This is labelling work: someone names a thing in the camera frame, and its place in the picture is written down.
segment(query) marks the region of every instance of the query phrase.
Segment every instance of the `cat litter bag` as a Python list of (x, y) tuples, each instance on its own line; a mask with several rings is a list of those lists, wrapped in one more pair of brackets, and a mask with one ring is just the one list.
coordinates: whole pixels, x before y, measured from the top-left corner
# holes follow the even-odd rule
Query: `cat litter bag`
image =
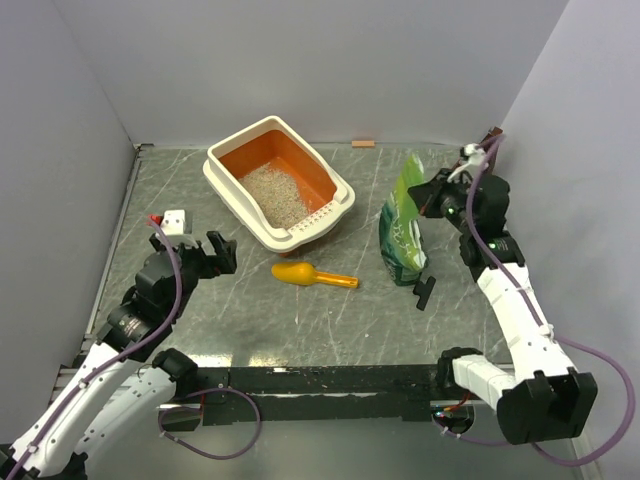
[(378, 234), (380, 253), (396, 285), (413, 285), (428, 265), (418, 230), (418, 209), (407, 193), (425, 183), (424, 169), (417, 155), (411, 155), (382, 207)]

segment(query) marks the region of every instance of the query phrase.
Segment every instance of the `small wooden block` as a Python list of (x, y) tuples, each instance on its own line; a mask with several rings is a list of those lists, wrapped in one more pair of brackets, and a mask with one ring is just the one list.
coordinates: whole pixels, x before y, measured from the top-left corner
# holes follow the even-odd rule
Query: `small wooden block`
[(351, 148), (374, 148), (376, 142), (373, 140), (354, 140), (351, 142)]
[(502, 131), (502, 129), (500, 127), (493, 127), (491, 129), (489, 129), (487, 134), (482, 139), (482, 142), (484, 142), (485, 140), (490, 139), (491, 137), (495, 137), (496, 135), (502, 135), (502, 133), (503, 133), (503, 131)]

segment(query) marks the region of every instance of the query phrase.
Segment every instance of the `cable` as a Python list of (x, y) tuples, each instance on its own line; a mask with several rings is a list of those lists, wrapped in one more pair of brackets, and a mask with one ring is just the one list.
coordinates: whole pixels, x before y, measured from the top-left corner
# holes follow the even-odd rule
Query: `cable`
[[(482, 164), (480, 165), (479, 173), (473, 179), (473, 182), (471, 182), (471, 187), (469, 188), (469, 194), (467, 196), (467, 203), (466, 203), (467, 224), (469, 225), (469, 230), (471, 231), (471, 234), (473, 235), (473, 238), (475, 239), (475, 241), (478, 243), (478, 246), (487, 255), (487, 257), (489, 257), (489, 259), (493, 262), (493, 264), (496, 267), (498, 267), (502, 273), (505, 274), (505, 276), (509, 279), (509, 281), (514, 285), (514, 287), (516, 287), (516, 289), (520, 292), (520, 295), (522, 296), (522, 299), (524, 300), (525, 304), (527, 305), (527, 308), (531, 312), (531, 315), (533, 316), (533, 318), (536, 321), (536, 323), (538, 325), (543, 325), (544, 322), (542, 321), (542, 319), (538, 315), (538, 312), (536, 311), (535, 307), (533, 306), (533, 303), (529, 299), (529, 296), (522, 289), (522, 285), (520, 285), (518, 280), (516, 280), (516, 278), (511, 274), (511, 272), (509, 272), (507, 267), (504, 266), (504, 264), (498, 259), (498, 257), (496, 257), (493, 254), (493, 252), (488, 247), (488, 245), (484, 242), (484, 240), (482, 240), (482, 238), (480, 237), (480, 234), (478, 233), (478, 230), (476, 229), (475, 223), (473, 221), (473, 200), (474, 200), (476, 192), (478, 190), (478, 185), (480, 183), (480, 179), (482, 178), (482, 175), (484, 173), (485, 165), (487, 165), (487, 163), (491, 160), (491, 158), (496, 154), (496, 152), (498, 150), (498, 146), (500, 145), (502, 140), (504, 140), (504, 135), (499, 135), (499, 136), (496, 136), (496, 137), (492, 137), (492, 138), (486, 140), (485, 142), (483, 142), (482, 144), (480, 144), (480, 146), (482, 146), (485, 149), (487, 147), (489, 147), (489, 148), (488, 148), (488, 150), (486, 150), (487, 154), (486, 154)], [(620, 440), (622, 440), (624, 435), (627, 433), (627, 430), (629, 430), (629, 427), (631, 426), (631, 422), (633, 421), (633, 417), (635, 415), (635, 410), (636, 410), (635, 390), (634, 390), (634, 387), (633, 387), (633, 383), (631, 382), (631, 377), (629, 376), (627, 371), (622, 367), (622, 365), (620, 365), (616, 360), (611, 358), (606, 353), (600, 352), (600, 351), (598, 351), (598, 350), (596, 350), (594, 348), (587, 347), (585, 345), (582, 345), (582, 344), (580, 344), (578, 342), (574, 342), (573, 340), (569, 340), (568, 338), (564, 338), (564, 337), (559, 336), (559, 335), (556, 335), (555, 339), (558, 342), (560, 342), (560, 343), (562, 343), (564, 345), (567, 345), (567, 346), (570, 346), (570, 347), (573, 347), (573, 348), (577, 348), (578, 350), (581, 350), (581, 351), (589, 353), (589, 354), (591, 354), (591, 355), (593, 355), (595, 357), (598, 357), (601, 360), (603, 360), (606, 363), (608, 363), (609, 365), (611, 365), (616, 370), (616, 372), (618, 372), (620, 377), (622, 378), (622, 381), (624, 382), (624, 385), (625, 385), (625, 388), (626, 388), (626, 391), (627, 391), (627, 407), (625, 409), (624, 417), (622, 419), (622, 422), (620, 423), (620, 426), (616, 429), (614, 434), (602, 446), (600, 446), (599, 448), (595, 449), (589, 455), (586, 455), (586, 456), (584, 456), (582, 458), (578, 458), (578, 459), (575, 459), (575, 460), (565, 460), (565, 459), (562, 459), (562, 458), (555, 457), (555, 456), (551, 455), (548, 452), (545, 452), (536, 443), (532, 444), (533, 448), (538, 453), (540, 453), (540, 455), (542, 455), (544, 458), (546, 458), (547, 460), (549, 460), (549, 461), (551, 461), (551, 462), (553, 462), (553, 463), (555, 463), (557, 465), (562, 465), (562, 466), (566, 466), (566, 467), (580, 467), (582, 465), (586, 465), (587, 463), (591, 463), (594, 460), (597, 460), (602, 455), (604, 455), (609, 450), (611, 450), (614, 446), (616, 446), (620, 442)], [(478, 441), (477, 439), (467, 439), (466, 441), (469, 441), (471, 443), (484, 444), (484, 443), (481, 443), (481, 441)]]
[(458, 410), (462, 405), (467, 403), (470, 398), (471, 398), (471, 392), (468, 391), (467, 393), (464, 394), (464, 397), (462, 397), (462, 400), (460, 400), (460, 402), (457, 405), (452, 405), (450, 407), (445, 407), (442, 410), (444, 412), (454, 412), (454, 411)]
[(433, 422), (435, 427), (440, 431), (440, 435), (447, 437), (455, 438), (456, 440), (461, 440), (466, 443), (472, 443), (474, 445), (482, 445), (483, 447), (514, 447), (515, 445), (511, 445), (506, 440), (484, 440), (482, 438), (474, 438), (469, 437), (468, 435), (461, 435), (453, 433), (447, 427), (440, 428), (437, 422)]
[(187, 395), (184, 398), (185, 399), (193, 398), (193, 397), (197, 397), (199, 395), (205, 395), (205, 394), (208, 394), (208, 393), (217, 393), (217, 392), (234, 393), (236, 395), (241, 396), (247, 402), (249, 402), (249, 405), (251, 405), (251, 407), (253, 408), (253, 411), (256, 414), (256, 431), (254, 432), (253, 437), (251, 437), (251, 440), (249, 440), (249, 443), (247, 443), (244, 447), (242, 447), (240, 450), (238, 450), (237, 452), (232, 453), (230, 455), (214, 455), (213, 453), (208, 453), (208, 452), (205, 452), (204, 450), (200, 450), (199, 448), (194, 447), (193, 445), (185, 442), (184, 440), (181, 440), (178, 437), (170, 434), (162, 426), (162, 420), (169, 413), (177, 412), (177, 411), (200, 412), (200, 410), (197, 409), (197, 408), (174, 407), (174, 408), (172, 408), (170, 410), (165, 410), (164, 412), (162, 412), (162, 414), (160, 414), (160, 416), (158, 417), (158, 427), (160, 428), (160, 435), (162, 435), (163, 437), (167, 437), (169, 440), (173, 440), (178, 445), (181, 445), (184, 448), (187, 448), (187, 449), (191, 450), (193, 453), (197, 453), (198, 455), (201, 455), (203, 457), (210, 458), (211, 460), (231, 460), (232, 458), (237, 458), (240, 455), (246, 453), (251, 447), (253, 447), (256, 444), (256, 442), (258, 441), (258, 437), (260, 436), (260, 431), (262, 430), (262, 419), (260, 418), (260, 410), (258, 410), (258, 406), (256, 405), (256, 402), (254, 402), (253, 399), (249, 395), (247, 395), (246, 393), (243, 393), (243, 392), (241, 392), (239, 390), (236, 390), (234, 388), (219, 387), (219, 388), (210, 388), (208, 390), (201, 390), (201, 391), (195, 392), (195, 393), (190, 393), (189, 395)]
[[(108, 369), (112, 365), (118, 363), (120, 360), (126, 359), (132, 353), (137, 352), (141, 348), (144, 348), (146, 345), (148, 345), (150, 342), (153, 342), (156, 338), (158, 338), (158, 336), (162, 335), (162, 332), (164, 330), (166, 330), (169, 326), (171, 326), (171, 324), (173, 323), (173, 320), (178, 314), (178, 310), (180, 309), (180, 302), (182, 299), (182, 276), (180, 274), (180, 263), (178, 262), (178, 257), (173, 251), (171, 242), (169, 242), (169, 239), (164, 234), (162, 229), (154, 222), (149, 222), (149, 225), (151, 225), (156, 230), (156, 233), (158, 234), (158, 237), (160, 239), (160, 243), (162, 243), (162, 245), (164, 245), (164, 247), (166, 248), (167, 253), (169, 254), (169, 260), (171, 261), (171, 266), (173, 267), (174, 276), (176, 277), (176, 298), (173, 302), (173, 307), (171, 308), (171, 311), (167, 315), (167, 318), (164, 320), (164, 322), (162, 322), (162, 324), (156, 329), (155, 332), (153, 332), (147, 338), (142, 340), (140, 343), (137, 343), (129, 348), (126, 348), (121, 353), (107, 360), (102, 365), (100, 365), (95, 370), (93, 370), (91, 373), (89, 373), (86, 377), (84, 377), (81, 380), (81, 382), (84, 383), (85, 385), (88, 385), (89, 382), (91, 382), (94, 378), (96, 378), (98, 375), (103, 373), (106, 369)], [(67, 396), (61, 400), (61, 402), (58, 404), (58, 406), (53, 411), (53, 413), (49, 416), (47, 421), (42, 425), (42, 427), (38, 431), (38, 434), (33, 438), (31, 443), (29, 444), (30, 446), (35, 447), (36, 449), (38, 448), (42, 439), (47, 435), (47, 433), (49, 433), (49, 430), (51, 430), (51, 427), (53, 427), (53, 425), (58, 420), (58, 418), (60, 418), (60, 416), (62, 415), (64, 410), (67, 408), (67, 406), (69, 406), (71, 401), (75, 398), (75, 396), (81, 390), (82, 389), (78, 385), (76, 385), (69, 391)], [(16, 475), (20, 471), (20, 469), (24, 467), (25, 463), (27, 463), (27, 460), (29, 459), (30, 456), (31, 456), (31, 451), (29, 449), (25, 450), (25, 452), (22, 454), (20, 459), (16, 462), (14, 467), (9, 472), (9, 476), (7, 477), (6, 480), (14, 480), (16, 478)]]
[(152, 365), (153, 365), (152, 363), (145, 363), (140, 365), (140, 368), (136, 370), (136, 377), (138, 377), (138, 380), (140, 380), (140, 370), (142, 370), (144, 367), (151, 367)]

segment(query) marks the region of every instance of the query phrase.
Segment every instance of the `yellow scoop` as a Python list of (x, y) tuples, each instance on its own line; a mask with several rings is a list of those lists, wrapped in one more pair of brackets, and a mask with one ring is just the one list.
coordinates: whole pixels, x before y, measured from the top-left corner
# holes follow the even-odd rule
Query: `yellow scoop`
[(276, 263), (271, 267), (271, 273), (281, 282), (295, 283), (296, 285), (327, 283), (347, 288), (356, 288), (358, 286), (358, 279), (355, 277), (316, 272), (313, 265), (307, 262)]

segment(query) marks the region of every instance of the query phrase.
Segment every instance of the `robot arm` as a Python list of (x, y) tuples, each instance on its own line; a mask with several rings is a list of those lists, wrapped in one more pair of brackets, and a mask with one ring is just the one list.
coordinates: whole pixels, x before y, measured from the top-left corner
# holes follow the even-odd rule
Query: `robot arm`
[[(437, 380), (441, 385), (467, 389), (489, 404), (512, 444), (576, 437), (591, 411), (597, 385), (590, 373), (577, 372), (553, 339), (553, 326), (535, 298), (524, 257), (505, 229), (509, 184), (485, 174), (472, 213), (480, 237), (521, 289), (479, 248), (467, 223), (469, 185), (459, 173), (454, 174), (441, 169), (430, 182), (411, 187), (409, 194), (421, 215), (446, 218), (461, 232), (461, 257), (496, 314), (515, 373), (502, 371), (476, 349), (454, 348), (438, 361)], [(520, 290), (527, 295), (541, 325)]]
[[(180, 260), (182, 296), (178, 318), (184, 310), (198, 281), (214, 278), (236, 270), (236, 243), (226, 242), (217, 232), (208, 232), (216, 255), (206, 255), (200, 242), (193, 240), (184, 211), (169, 211), (164, 217), (154, 217), (176, 250)], [(141, 409), (160, 404), (176, 393), (176, 388), (194, 378), (195, 364), (179, 352), (159, 354), (153, 368), (145, 373), (145, 384), (131, 390), (103, 409), (116, 389), (134, 374), (153, 351), (170, 335), (165, 328), (155, 340), (137, 350), (125, 360), (106, 369), (97, 378), (84, 378), (97, 367), (156, 333), (163, 324), (176, 298), (176, 279), (169, 254), (153, 235), (150, 239), (156, 252), (149, 256), (135, 279), (135, 286), (125, 294), (121, 305), (108, 316), (106, 325), (78, 372), (44, 415), (7, 450), (0, 450), (0, 478), (7, 478), (16, 462), (28, 455), (21, 473), (12, 478), (83, 479), (84, 459), (95, 454), (96, 437), (112, 437), (117, 427)], [(78, 390), (70, 397), (70, 392)], [(60, 415), (42, 436), (42, 426), (58, 407)]]
[(455, 182), (462, 178), (463, 173), (474, 178), (480, 174), (481, 166), (486, 157), (484, 149), (475, 143), (465, 145), (460, 149), (460, 165), (456, 167), (447, 178), (447, 182)]

